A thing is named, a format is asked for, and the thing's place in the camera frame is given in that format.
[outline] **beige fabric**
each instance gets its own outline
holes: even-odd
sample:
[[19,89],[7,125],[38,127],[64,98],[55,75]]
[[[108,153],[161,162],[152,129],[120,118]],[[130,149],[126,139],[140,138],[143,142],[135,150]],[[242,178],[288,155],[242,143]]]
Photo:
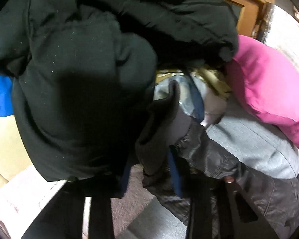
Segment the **beige fabric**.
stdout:
[[30,164],[14,116],[0,117],[0,186]]

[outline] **pink fabric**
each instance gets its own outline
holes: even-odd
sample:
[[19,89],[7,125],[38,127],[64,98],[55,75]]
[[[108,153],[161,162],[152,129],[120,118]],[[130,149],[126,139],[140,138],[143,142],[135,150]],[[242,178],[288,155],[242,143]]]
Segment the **pink fabric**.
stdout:
[[277,50],[239,35],[239,49],[226,65],[229,84],[242,106],[277,125],[299,148],[299,73]]

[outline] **gray cloth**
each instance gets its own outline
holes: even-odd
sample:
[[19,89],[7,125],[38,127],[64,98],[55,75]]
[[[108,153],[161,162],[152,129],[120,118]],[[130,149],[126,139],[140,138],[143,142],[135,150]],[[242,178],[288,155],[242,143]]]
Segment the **gray cloth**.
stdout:
[[221,121],[207,134],[239,161],[266,175],[290,179],[299,173],[299,150],[279,128],[246,112],[234,96]]

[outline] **dark clothing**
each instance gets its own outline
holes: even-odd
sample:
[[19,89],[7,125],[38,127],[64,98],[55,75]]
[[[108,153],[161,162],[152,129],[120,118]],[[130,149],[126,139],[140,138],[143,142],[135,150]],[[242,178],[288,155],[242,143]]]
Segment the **dark clothing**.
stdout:
[[[171,82],[170,91],[172,92],[168,100],[157,100],[151,104],[152,119],[161,116],[165,108],[177,112],[179,106],[174,104],[175,108],[172,109],[169,103],[173,100],[179,101],[177,89],[178,83]],[[166,133],[164,136],[157,136],[157,132],[162,129],[168,131],[169,125],[173,124],[179,133],[186,133],[174,144],[179,157],[186,159],[191,167],[200,170],[207,177],[222,179],[225,176],[232,176],[235,178],[279,238],[289,238],[299,225],[299,176],[294,179],[276,179],[249,168],[214,140],[209,139],[204,127],[195,119],[187,115],[174,114],[173,116],[174,119],[156,118],[159,121],[156,121],[155,124],[150,125],[149,122],[146,125],[142,134],[143,136],[148,135],[148,139],[146,143],[143,143],[143,151],[145,152],[149,146],[151,157],[153,159],[161,158],[161,145],[169,137],[173,137],[173,134],[170,133],[169,136]],[[190,125],[183,125],[186,118]],[[156,195],[163,206],[187,225],[190,202],[189,199],[181,199],[175,195],[169,169],[164,161],[166,157],[161,160],[160,166],[156,166],[156,173],[147,173],[148,169],[154,169],[152,161],[146,161],[147,158],[143,154],[138,154],[138,157],[144,165],[144,187]],[[216,236],[218,234],[216,198],[212,198],[212,215],[213,235]]]
[[18,130],[48,181],[121,175],[157,59],[218,64],[237,47],[222,0],[9,0],[0,12],[0,74],[13,79]]

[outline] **pink garment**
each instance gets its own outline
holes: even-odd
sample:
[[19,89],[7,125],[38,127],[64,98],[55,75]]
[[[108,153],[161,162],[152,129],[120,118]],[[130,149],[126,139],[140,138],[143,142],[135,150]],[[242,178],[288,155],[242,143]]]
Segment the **pink garment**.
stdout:
[[239,49],[226,65],[229,84],[242,106],[278,126],[299,148],[299,73],[277,50],[239,35]]

